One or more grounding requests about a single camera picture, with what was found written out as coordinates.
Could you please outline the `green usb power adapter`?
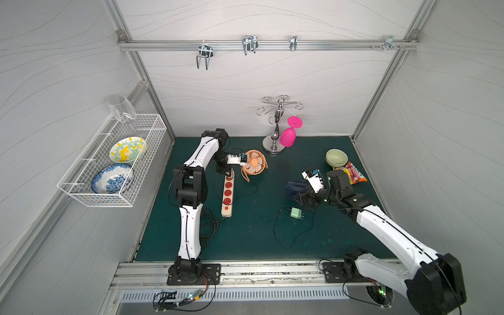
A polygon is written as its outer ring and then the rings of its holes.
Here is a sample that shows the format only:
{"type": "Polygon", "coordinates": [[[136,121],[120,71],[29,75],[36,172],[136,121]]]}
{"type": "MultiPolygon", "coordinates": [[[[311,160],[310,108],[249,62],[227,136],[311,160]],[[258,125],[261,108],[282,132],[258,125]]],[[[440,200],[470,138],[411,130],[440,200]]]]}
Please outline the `green usb power adapter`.
{"type": "Polygon", "coordinates": [[[290,217],[292,219],[297,219],[297,220],[301,220],[304,218],[304,214],[303,214],[303,211],[299,208],[296,208],[296,207],[292,207],[291,210],[290,210],[290,217]]]}

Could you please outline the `orange desk fan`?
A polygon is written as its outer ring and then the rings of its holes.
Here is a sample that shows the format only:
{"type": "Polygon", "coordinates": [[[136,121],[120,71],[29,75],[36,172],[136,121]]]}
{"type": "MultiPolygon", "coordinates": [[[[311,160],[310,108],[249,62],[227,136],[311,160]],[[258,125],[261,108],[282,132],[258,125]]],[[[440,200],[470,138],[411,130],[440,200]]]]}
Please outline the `orange desk fan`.
{"type": "Polygon", "coordinates": [[[266,157],[258,150],[250,150],[245,153],[245,165],[241,166],[241,175],[250,182],[250,176],[261,174],[265,169],[268,169],[266,157]]]}

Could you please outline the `beige power strip red sockets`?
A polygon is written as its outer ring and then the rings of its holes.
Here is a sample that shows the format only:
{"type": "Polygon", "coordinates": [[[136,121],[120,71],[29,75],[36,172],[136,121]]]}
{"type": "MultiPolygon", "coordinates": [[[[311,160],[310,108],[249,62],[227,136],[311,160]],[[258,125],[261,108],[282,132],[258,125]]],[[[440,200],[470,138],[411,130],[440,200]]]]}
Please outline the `beige power strip red sockets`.
{"type": "Polygon", "coordinates": [[[234,171],[231,171],[231,176],[224,177],[223,197],[221,204],[221,215],[224,218],[229,218],[232,216],[232,207],[234,201],[234,180],[234,171]]]}

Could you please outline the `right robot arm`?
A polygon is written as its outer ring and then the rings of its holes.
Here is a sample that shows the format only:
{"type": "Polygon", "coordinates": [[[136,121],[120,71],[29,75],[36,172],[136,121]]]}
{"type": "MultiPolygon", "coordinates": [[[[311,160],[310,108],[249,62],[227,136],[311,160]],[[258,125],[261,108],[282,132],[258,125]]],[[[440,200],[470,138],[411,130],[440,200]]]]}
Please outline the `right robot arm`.
{"type": "Polygon", "coordinates": [[[296,200],[301,206],[326,204],[373,234],[398,264],[364,249],[344,258],[342,274],[348,280],[369,278],[407,298],[418,314],[449,314],[467,300],[461,263],[451,254],[439,254],[396,224],[364,194],[355,193],[347,174],[332,170],[324,180],[318,169],[302,173],[309,186],[296,200]]]}

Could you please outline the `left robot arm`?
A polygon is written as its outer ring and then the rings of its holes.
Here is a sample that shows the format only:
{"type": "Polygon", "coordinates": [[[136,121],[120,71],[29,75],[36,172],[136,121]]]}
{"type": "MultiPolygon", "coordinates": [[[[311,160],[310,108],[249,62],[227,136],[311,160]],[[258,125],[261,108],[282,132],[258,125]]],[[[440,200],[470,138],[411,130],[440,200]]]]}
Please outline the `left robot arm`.
{"type": "Polygon", "coordinates": [[[174,168],[173,190],[181,214],[181,245],[174,266],[176,275],[194,278],[202,275],[199,234],[200,217],[208,194],[206,169],[210,161],[215,160],[218,173],[232,175],[232,166],[224,150],[227,140],[225,129],[204,131],[195,152],[174,168]]]}

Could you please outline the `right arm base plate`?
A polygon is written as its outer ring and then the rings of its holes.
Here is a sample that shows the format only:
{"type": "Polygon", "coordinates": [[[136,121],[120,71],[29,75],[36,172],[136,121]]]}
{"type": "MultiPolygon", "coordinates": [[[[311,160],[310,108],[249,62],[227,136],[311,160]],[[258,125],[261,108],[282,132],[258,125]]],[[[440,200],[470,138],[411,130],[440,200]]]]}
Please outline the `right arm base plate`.
{"type": "Polygon", "coordinates": [[[323,262],[322,272],[324,274],[325,283],[343,284],[344,282],[354,278],[353,268],[347,262],[323,262]]]}

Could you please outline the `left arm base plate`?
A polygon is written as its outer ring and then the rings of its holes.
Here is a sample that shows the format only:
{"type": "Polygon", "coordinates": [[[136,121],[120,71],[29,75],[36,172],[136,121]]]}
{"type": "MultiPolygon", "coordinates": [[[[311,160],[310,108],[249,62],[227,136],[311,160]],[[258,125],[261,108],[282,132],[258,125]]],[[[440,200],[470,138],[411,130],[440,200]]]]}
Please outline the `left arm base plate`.
{"type": "Polygon", "coordinates": [[[175,271],[175,265],[171,265],[168,269],[168,277],[166,284],[168,286],[206,286],[220,284],[221,276],[220,264],[203,264],[202,271],[199,276],[182,275],[175,271]]]}

